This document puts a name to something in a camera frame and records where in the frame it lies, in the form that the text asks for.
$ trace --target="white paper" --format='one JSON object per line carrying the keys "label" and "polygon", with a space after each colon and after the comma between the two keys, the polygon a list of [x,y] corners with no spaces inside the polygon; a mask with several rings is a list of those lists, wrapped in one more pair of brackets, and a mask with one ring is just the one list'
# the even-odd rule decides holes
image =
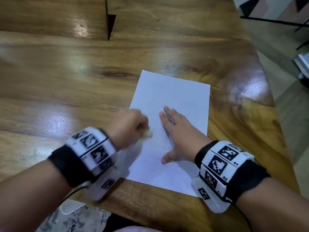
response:
{"label": "white paper", "polygon": [[127,179],[197,196],[191,187],[198,167],[188,161],[162,164],[172,149],[159,112],[174,108],[207,135],[210,85],[142,71],[130,109],[140,109],[149,118],[153,137],[144,141],[139,156],[129,168]]}

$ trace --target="pink cloth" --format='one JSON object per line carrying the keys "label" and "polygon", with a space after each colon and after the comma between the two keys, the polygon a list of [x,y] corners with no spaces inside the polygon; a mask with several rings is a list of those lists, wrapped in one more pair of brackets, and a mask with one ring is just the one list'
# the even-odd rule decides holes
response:
{"label": "pink cloth", "polygon": [[160,231],[140,226],[128,226],[120,230],[116,230],[115,232],[160,232]]}

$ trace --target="wood grain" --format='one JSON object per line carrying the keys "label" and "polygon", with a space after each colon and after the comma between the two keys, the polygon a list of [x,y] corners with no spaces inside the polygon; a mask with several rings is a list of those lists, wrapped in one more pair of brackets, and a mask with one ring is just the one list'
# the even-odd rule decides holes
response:
{"label": "wood grain", "polygon": [[105,0],[0,0],[0,30],[108,38]]}
{"label": "wood grain", "polygon": [[[109,0],[109,8],[117,14],[110,41],[0,32],[1,179],[84,127],[104,128],[130,106],[144,69],[210,84],[209,137],[251,152],[299,192],[268,82],[232,0]],[[75,199],[87,202],[81,192]],[[163,231],[248,231],[233,207],[214,214],[198,198],[124,179],[90,203]]]}

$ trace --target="hand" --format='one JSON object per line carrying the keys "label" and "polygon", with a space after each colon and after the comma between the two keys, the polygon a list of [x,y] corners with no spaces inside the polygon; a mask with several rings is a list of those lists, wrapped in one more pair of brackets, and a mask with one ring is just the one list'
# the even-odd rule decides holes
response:
{"label": "hand", "polygon": [[148,130],[148,118],[137,109],[117,112],[105,128],[117,151],[136,143]]}
{"label": "hand", "polygon": [[163,112],[159,113],[161,122],[172,137],[175,146],[162,157],[162,164],[173,160],[188,160],[194,163],[197,153],[202,147],[211,143],[211,140],[175,109],[170,110],[164,106],[164,111],[175,123],[175,125],[172,124]]}

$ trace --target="wooden table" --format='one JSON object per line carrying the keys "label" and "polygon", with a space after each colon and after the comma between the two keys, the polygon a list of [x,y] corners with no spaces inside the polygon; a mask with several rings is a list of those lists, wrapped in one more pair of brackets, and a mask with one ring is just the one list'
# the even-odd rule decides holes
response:
{"label": "wooden table", "polygon": [[[0,32],[0,179],[44,160],[76,131],[104,127],[130,106],[144,69],[210,84],[209,137],[249,151],[299,192],[268,82],[232,0],[108,0],[108,7],[117,15],[110,41]],[[163,231],[248,231],[233,207],[214,214],[198,198],[124,179],[91,203]]]}

